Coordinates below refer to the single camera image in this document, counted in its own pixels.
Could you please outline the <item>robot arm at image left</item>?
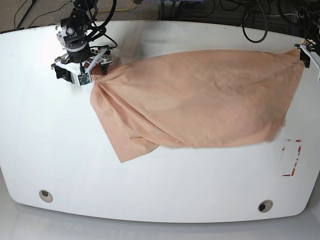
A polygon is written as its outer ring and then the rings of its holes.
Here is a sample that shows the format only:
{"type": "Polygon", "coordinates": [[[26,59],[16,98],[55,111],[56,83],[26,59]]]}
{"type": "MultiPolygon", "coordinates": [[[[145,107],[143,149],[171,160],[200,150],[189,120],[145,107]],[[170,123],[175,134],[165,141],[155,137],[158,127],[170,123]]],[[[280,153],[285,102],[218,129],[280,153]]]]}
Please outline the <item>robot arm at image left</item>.
{"type": "Polygon", "coordinates": [[[112,2],[108,17],[100,25],[96,24],[96,0],[73,0],[72,3],[70,16],[62,19],[55,28],[56,37],[66,53],[54,60],[51,69],[57,79],[84,86],[92,82],[94,67],[97,66],[104,75],[113,62],[111,51],[118,44],[107,35],[106,26],[115,13],[117,1],[112,2]]]}

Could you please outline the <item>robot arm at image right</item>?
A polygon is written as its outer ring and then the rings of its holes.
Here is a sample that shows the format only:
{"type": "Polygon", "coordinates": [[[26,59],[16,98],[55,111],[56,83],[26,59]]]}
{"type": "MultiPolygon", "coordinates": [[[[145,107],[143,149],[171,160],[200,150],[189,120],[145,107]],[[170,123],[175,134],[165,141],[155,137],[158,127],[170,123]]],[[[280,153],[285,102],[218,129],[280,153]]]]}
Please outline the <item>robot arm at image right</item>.
{"type": "Polygon", "coordinates": [[[311,63],[320,72],[320,1],[297,0],[298,18],[303,21],[303,39],[298,48],[305,68],[311,63]]]}

